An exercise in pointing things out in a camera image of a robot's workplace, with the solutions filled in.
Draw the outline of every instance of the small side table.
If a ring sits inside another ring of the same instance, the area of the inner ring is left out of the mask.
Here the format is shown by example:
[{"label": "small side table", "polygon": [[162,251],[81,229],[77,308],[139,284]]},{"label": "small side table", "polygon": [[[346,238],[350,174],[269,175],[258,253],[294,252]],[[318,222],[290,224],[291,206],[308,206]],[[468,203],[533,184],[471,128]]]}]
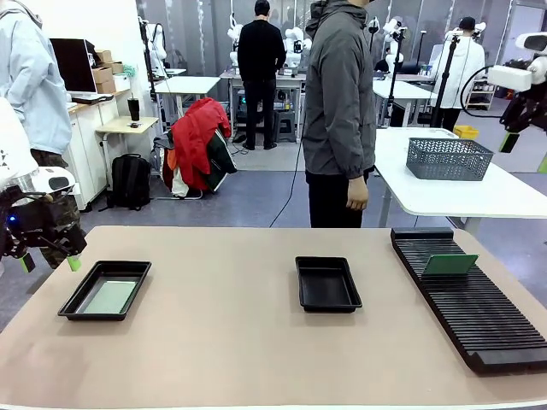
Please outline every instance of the small side table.
[{"label": "small side table", "polygon": [[[131,120],[131,117],[118,117],[111,120],[109,123],[100,126],[96,129],[96,132],[103,134],[103,151],[104,151],[104,160],[106,162],[106,178],[107,182],[109,183],[109,190],[112,190],[113,182],[112,182],[112,161],[110,160],[109,155],[109,136],[112,134],[119,134],[119,135],[142,135],[145,132],[147,132],[154,124],[159,121],[158,118],[155,117],[143,117],[141,118],[138,123],[141,124],[138,128],[131,128],[129,125],[133,122]],[[126,152],[129,152],[129,149],[127,149],[127,140],[123,138],[124,143],[126,145]]]}]

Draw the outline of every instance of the white jacket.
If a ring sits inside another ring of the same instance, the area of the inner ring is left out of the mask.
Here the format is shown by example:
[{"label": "white jacket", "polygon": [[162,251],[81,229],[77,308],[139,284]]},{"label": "white jacket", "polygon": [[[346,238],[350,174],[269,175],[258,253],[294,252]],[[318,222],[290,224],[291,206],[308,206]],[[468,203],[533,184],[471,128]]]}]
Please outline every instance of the white jacket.
[{"label": "white jacket", "polygon": [[8,0],[0,8],[0,97],[19,117],[31,148],[62,154],[72,127],[51,42],[22,5]]},{"label": "white jacket", "polygon": [[[443,53],[433,63],[432,77],[436,78],[434,92],[438,93],[443,81],[443,73],[450,53],[449,38],[444,43]],[[470,37],[460,37],[460,42],[456,46],[452,65],[450,66],[450,76],[446,83],[441,108],[462,108],[460,104],[460,94],[462,88],[468,79],[478,70],[485,66],[485,51],[482,45],[475,43]],[[469,82],[468,87],[463,93],[463,101],[466,102],[469,93],[473,89],[473,81]]]}]

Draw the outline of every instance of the ribbed black rack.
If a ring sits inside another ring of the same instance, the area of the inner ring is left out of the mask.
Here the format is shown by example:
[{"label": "ribbed black rack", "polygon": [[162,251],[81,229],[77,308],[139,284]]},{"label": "ribbed black rack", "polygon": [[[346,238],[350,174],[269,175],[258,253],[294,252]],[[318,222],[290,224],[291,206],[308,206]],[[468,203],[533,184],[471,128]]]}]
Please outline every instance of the ribbed black rack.
[{"label": "ribbed black rack", "polygon": [[464,254],[451,229],[393,229],[391,242],[458,352],[477,373],[547,369],[547,342],[477,267],[423,275],[432,255]]}]

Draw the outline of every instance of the human hand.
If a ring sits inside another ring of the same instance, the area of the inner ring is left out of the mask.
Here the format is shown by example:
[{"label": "human hand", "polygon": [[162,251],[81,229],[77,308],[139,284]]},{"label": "human hand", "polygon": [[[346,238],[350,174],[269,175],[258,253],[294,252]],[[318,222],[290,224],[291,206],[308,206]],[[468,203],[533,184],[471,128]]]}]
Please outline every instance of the human hand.
[{"label": "human hand", "polygon": [[350,179],[350,186],[348,187],[348,203],[347,208],[354,211],[362,211],[367,208],[368,205],[368,187],[365,183],[365,178],[359,177]]}]

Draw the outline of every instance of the yellow box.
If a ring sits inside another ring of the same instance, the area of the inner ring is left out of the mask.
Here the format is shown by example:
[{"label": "yellow box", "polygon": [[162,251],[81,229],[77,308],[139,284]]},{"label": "yellow box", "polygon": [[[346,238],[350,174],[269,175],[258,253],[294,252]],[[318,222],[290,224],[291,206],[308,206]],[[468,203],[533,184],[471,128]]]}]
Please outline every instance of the yellow box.
[{"label": "yellow box", "polygon": [[454,133],[462,139],[477,139],[479,130],[472,126],[455,126]]}]

